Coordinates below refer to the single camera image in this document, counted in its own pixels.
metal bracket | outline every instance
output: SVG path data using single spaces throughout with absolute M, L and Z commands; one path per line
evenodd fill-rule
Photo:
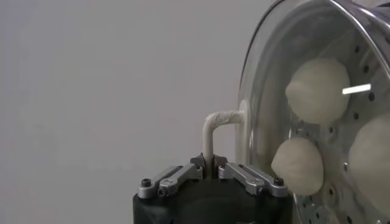
M 153 179 L 144 179 L 146 181 L 142 181 L 140 186 L 138 187 L 138 197 L 140 198 L 152 198 L 156 196 L 157 194 L 157 188 L 160 184 L 160 181 L 166 177 L 171 176 L 172 174 L 176 173 L 178 170 L 182 168 L 181 166 L 171 166 L 170 168 L 167 168 L 163 172 L 159 173 L 156 177 Z
M 203 167 L 197 169 L 195 164 L 187 164 L 172 176 L 162 179 L 157 194 L 160 197 L 175 195 L 180 185 L 189 179 L 203 179 Z
M 288 195 L 287 186 L 281 178 L 272 178 L 270 175 L 258 170 L 252 166 L 238 165 L 236 163 L 227 163 L 225 167 L 218 168 L 219 178 L 236 179 L 248 193 L 260 195 L 267 190 L 275 197 L 285 197 Z

screw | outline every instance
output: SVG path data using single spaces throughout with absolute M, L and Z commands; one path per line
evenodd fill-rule
M 285 185 L 285 181 L 282 178 L 277 177 L 274 179 L 274 184 L 276 186 L 283 186 L 283 185 Z
M 152 181 L 149 178 L 142 179 L 141 186 L 142 187 L 150 187 L 152 185 Z
M 160 197 L 166 197 L 168 195 L 168 190 L 165 187 L 159 188 L 157 194 Z

steamed bun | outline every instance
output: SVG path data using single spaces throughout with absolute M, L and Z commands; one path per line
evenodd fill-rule
M 360 129 L 349 151 L 349 163 L 361 193 L 390 217 L 390 114 Z
M 321 155 L 307 139 L 285 141 L 277 150 L 271 167 L 295 194 L 311 195 L 322 186 L 324 167 Z
M 304 63 L 292 76 L 286 96 L 292 111 L 303 121 L 327 125 L 341 117 L 348 105 L 349 87 L 344 65 L 335 59 L 319 58 Z

white background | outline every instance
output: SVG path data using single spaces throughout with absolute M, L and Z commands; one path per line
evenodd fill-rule
M 0 1 L 0 223 L 132 223 L 139 181 L 237 107 L 270 2 Z M 233 159 L 234 128 L 215 136 Z

